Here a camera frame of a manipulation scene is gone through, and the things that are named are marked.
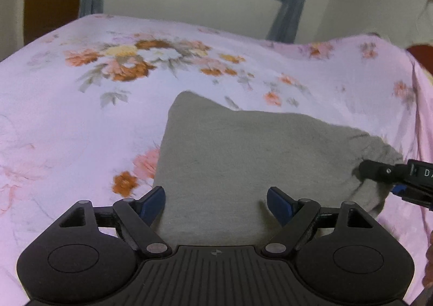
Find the grey pants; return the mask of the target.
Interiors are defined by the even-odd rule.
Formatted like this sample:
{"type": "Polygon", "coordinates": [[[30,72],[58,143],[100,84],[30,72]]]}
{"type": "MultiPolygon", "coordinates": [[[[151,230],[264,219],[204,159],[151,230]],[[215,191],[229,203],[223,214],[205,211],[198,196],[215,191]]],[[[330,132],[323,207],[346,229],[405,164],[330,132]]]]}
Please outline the grey pants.
{"type": "Polygon", "coordinates": [[[400,164],[381,138],[296,113],[234,111],[191,92],[168,113],[155,185],[166,193],[156,231],[169,245],[261,245],[279,224],[269,188],[325,207],[346,200],[381,212],[386,184],[360,180],[370,159],[400,164]]]}

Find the pink floral bed sheet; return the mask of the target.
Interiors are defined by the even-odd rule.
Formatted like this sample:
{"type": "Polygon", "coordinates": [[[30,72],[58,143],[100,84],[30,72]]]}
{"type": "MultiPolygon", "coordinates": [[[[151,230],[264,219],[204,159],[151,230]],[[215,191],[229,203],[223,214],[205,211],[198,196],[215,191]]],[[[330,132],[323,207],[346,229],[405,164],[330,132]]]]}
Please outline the pink floral bed sheet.
{"type": "Polygon", "coordinates": [[[192,91],[231,110],[302,113],[432,160],[432,76],[373,34],[282,44],[94,14],[1,62],[1,304],[24,305],[23,249],[80,199],[153,184],[167,114],[192,91]]]}

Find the colourful red yellow blanket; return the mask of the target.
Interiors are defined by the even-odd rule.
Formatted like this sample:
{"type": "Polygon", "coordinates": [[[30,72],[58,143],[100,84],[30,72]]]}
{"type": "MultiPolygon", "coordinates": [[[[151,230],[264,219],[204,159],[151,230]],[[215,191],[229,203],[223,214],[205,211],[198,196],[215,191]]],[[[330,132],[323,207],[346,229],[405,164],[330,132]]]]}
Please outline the colourful red yellow blanket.
{"type": "Polygon", "coordinates": [[[406,51],[418,62],[432,84],[433,46],[431,44],[413,44],[407,47],[406,51]]]}

